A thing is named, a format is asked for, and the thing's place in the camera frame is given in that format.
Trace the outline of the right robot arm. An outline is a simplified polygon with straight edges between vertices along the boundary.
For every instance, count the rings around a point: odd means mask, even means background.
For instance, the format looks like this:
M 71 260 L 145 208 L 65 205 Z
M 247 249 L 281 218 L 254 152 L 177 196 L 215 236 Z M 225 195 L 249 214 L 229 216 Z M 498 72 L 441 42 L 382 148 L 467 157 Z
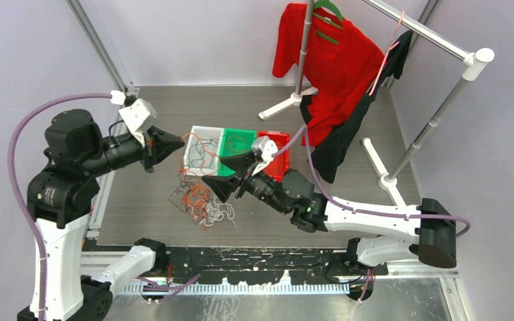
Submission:
M 351 240 L 345 266 L 355 275 L 388 261 L 416 258 L 436 268 L 455 268 L 456 221 L 435 199 L 423 198 L 419 205 L 377 205 L 327 197 L 294 169 L 281 181 L 258 171 L 253 152 L 229 156 L 234 167 L 229 176 L 205 175 L 202 181 L 222 202 L 230 196 L 249 193 L 275 211 L 291 216 L 290 222 L 307 233 L 356 231 L 372 237 Z

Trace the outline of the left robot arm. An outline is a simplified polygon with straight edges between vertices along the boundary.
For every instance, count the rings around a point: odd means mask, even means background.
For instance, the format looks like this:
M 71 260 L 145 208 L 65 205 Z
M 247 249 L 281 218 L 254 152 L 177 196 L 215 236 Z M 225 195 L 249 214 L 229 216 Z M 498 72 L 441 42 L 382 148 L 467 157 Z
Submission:
M 43 238 L 37 249 L 46 255 L 46 286 L 35 286 L 31 304 L 19 320 L 103 320 L 114 296 L 141 274 L 164 274 L 169 258 L 164 243 L 141 238 L 99 274 L 80 271 L 82 241 L 100 187 L 98 177 L 141 163 L 147 172 L 184 143 L 156 127 L 147 143 L 120 135 L 116 144 L 102 137 L 87 110 L 56 115 L 46 129 L 47 165 L 27 187 L 27 210 Z

